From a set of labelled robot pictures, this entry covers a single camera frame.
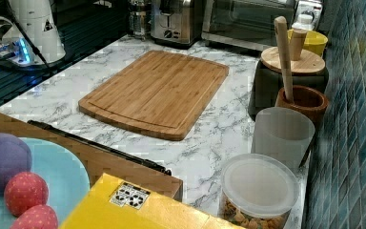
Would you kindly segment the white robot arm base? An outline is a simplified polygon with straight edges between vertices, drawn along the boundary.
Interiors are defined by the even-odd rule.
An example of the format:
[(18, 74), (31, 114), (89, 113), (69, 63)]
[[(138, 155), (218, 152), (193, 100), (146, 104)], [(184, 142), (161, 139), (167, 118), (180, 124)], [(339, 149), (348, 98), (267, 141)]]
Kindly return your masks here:
[(0, 56), (19, 67), (50, 67), (66, 56), (50, 0), (0, 0)]

